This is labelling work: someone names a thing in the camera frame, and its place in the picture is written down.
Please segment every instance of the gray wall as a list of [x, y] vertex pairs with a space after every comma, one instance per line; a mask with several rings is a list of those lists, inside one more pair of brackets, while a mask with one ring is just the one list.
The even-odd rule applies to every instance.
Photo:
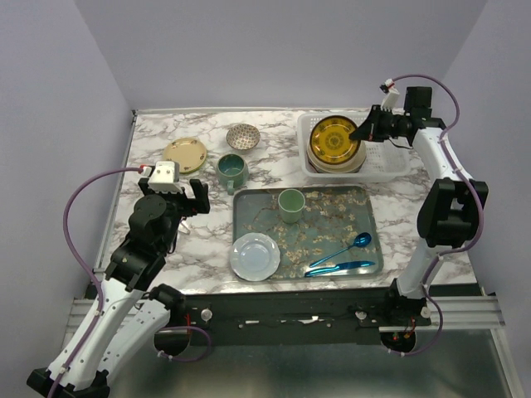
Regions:
[[[465, 167], [490, 188], [485, 233], [470, 256], [480, 282], [498, 295], [520, 379], [531, 395], [529, 16], [529, 0], [489, 1], [445, 82], [462, 114], [451, 142]], [[446, 116], [450, 120], [453, 110]]]
[[[0, 396], [35, 397], [35, 367], [61, 349], [87, 278], [61, 229], [68, 196], [117, 167], [132, 115], [71, 0], [0, 4]], [[72, 237], [95, 258], [115, 180], [73, 208]]]
[[352, 106], [442, 77], [485, 0], [76, 0], [135, 109]]

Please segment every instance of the mug handle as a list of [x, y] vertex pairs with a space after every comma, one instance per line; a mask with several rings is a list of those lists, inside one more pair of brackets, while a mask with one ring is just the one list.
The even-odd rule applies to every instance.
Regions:
[[230, 180], [228, 183], [227, 183], [227, 193], [229, 195], [234, 195], [234, 181], [233, 180]]

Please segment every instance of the bolt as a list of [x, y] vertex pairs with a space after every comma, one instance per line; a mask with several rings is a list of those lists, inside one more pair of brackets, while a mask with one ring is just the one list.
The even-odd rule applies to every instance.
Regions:
[[428, 319], [431, 316], [431, 311], [428, 307], [422, 307], [421, 317]]
[[201, 311], [201, 319], [205, 322], [208, 322], [212, 319], [212, 311], [210, 308], [205, 308]]
[[367, 313], [365, 311], [356, 311], [356, 318], [360, 321], [363, 321], [367, 317]]

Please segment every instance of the gray floor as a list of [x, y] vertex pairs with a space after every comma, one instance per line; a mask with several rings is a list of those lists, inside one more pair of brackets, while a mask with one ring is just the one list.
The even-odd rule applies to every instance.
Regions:
[[[424, 332], [419, 343], [427, 341]], [[218, 347], [201, 362], [169, 363], [143, 347], [111, 398], [510, 397], [489, 331], [447, 331], [417, 357], [353, 344]]]

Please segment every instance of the tray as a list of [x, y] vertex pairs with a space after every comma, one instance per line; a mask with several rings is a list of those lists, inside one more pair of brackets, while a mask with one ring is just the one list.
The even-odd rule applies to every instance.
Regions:
[[[368, 112], [337, 112], [351, 119], [359, 126], [367, 118]], [[331, 182], [388, 182], [395, 177], [405, 176], [411, 171], [408, 151], [395, 148], [391, 143], [366, 142], [367, 159], [358, 172], [345, 174], [328, 174], [317, 172], [308, 161], [306, 147], [309, 135], [314, 126], [321, 120], [331, 116], [330, 112], [302, 114], [297, 119], [297, 140], [299, 145], [299, 160], [305, 175], [317, 178], [324, 183]]]
[[285, 224], [278, 211], [284, 189], [256, 189], [234, 196], [233, 242], [250, 232], [270, 236], [280, 248], [279, 269], [270, 279], [306, 279], [309, 263], [341, 250], [361, 232], [373, 236], [365, 248], [352, 248], [321, 266], [345, 261], [370, 260], [375, 265], [348, 269], [314, 278], [372, 277], [383, 268], [382, 249], [376, 232], [373, 208], [361, 187], [306, 187], [306, 206], [299, 221]]

